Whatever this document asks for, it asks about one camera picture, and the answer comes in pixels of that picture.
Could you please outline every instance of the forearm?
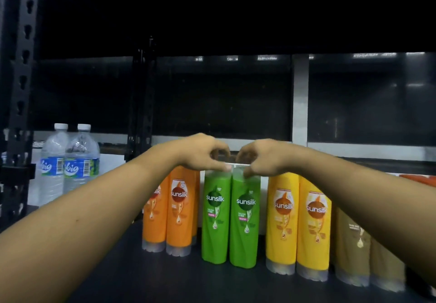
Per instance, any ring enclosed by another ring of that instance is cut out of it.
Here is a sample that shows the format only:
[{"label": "forearm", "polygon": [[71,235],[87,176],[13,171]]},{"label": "forearm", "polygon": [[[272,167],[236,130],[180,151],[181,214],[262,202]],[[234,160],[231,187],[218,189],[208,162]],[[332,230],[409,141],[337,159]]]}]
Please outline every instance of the forearm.
[{"label": "forearm", "polygon": [[436,190],[311,149],[300,172],[381,244],[436,285]]},{"label": "forearm", "polygon": [[0,301],[59,301],[105,256],[177,165],[169,143],[41,207],[0,235]]}]

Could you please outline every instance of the barcode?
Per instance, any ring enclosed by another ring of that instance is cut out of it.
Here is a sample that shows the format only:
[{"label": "barcode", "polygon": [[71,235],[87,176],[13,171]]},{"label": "barcode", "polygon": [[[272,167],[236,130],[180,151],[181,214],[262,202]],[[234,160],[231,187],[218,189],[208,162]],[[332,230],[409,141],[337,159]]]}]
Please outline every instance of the barcode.
[{"label": "barcode", "polygon": [[56,174],[64,173],[64,159],[58,158],[56,162]]},{"label": "barcode", "polygon": [[91,163],[91,160],[85,160],[85,161],[83,161],[83,176],[84,176],[84,177],[89,177],[89,173],[90,173],[90,170],[89,170],[89,168],[90,168],[90,163]]}]

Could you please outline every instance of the hand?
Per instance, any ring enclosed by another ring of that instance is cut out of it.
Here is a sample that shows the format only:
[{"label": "hand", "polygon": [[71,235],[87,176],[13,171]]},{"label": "hand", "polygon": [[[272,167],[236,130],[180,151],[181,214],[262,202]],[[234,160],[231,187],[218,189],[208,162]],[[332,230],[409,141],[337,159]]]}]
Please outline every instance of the hand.
[{"label": "hand", "polygon": [[230,164],[217,161],[218,151],[224,151],[230,157],[229,147],[210,135],[198,133],[181,140],[174,141],[178,144],[179,164],[191,170],[219,170],[229,172]]},{"label": "hand", "polygon": [[246,178],[254,175],[273,177],[285,172],[298,173],[301,160],[303,160],[301,153],[307,149],[307,147],[292,145],[284,141],[256,140],[241,148],[236,162],[251,163],[244,169]]}]

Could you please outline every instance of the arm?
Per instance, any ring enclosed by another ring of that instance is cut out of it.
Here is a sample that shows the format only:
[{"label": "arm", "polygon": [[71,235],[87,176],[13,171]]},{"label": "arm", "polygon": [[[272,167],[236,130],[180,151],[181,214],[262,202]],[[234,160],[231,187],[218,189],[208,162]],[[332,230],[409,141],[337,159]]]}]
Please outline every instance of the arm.
[{"label": "arm", "polygon": [[177,165],[229,170],[228,146],[197,134],[141,156],[41,207],[0,234],[0,302],[59,302],[117,242]]},{"label": "arm", "polygon": [[436,189],[274,140],[244,146],[237,162],[257,159],[245,175],[302,175],[377,241],[436,286]]}]

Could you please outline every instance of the green shampoo bottle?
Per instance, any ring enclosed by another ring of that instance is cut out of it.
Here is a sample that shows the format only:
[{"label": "green shampoo bottle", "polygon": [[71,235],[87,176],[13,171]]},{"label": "green shampoo bottle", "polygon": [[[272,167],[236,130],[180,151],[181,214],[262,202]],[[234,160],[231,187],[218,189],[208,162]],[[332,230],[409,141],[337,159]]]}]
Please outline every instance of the green shampoo bottle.
[{"label": "green shampoo bottle", "polygon": [[201,257],[213,264],[227,260],[231,186],[232,172],[205,172]]},{"label": "green shampoo bottle", "polygon": [[259,240],[260,177],[245,179],[245,166],[233,170],[230,214],[230,262],[246,269],[256,265]]}]

